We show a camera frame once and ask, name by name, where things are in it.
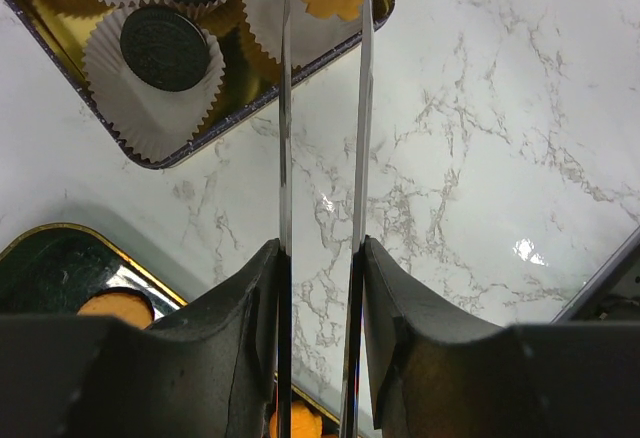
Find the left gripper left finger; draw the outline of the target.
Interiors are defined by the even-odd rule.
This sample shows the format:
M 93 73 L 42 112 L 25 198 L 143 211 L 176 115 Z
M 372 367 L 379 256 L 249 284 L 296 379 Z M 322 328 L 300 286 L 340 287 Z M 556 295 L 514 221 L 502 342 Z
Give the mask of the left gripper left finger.
M 1 321 L 5 437 L 257 437 L 276 368 L 277 240 L 141 330 L 106 316 Z

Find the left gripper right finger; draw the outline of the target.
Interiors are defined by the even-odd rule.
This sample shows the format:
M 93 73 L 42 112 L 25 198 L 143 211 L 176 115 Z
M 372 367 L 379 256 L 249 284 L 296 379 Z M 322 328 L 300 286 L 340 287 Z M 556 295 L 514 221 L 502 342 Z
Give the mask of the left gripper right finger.
M 500 327 L 365 244 L 373 423 L 386 437 L 635 437 L 639 327 Z

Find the cookie tin box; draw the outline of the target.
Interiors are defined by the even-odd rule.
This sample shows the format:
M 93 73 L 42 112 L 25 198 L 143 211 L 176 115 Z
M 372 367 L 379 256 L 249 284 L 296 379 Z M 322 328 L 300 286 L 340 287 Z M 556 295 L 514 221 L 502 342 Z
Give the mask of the cookie tin box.
M 82 73 L 82 58 L 90 33 L 110 13 L 110 7 L 99 0 L 6 1 L 80 97 L 94 108 L 95 101 Z M 261 51 L 248 25 L 241 21 L 239 5 L 239 0 L 233 0 L 203 21 L 217 35 L 227 67 L 213 109 L 191 138 L 157 158 L 145 158 L 112 124 L 101 122 L 134 163 L 149 169 L 173 167 L 277 99 L 279 67 Z

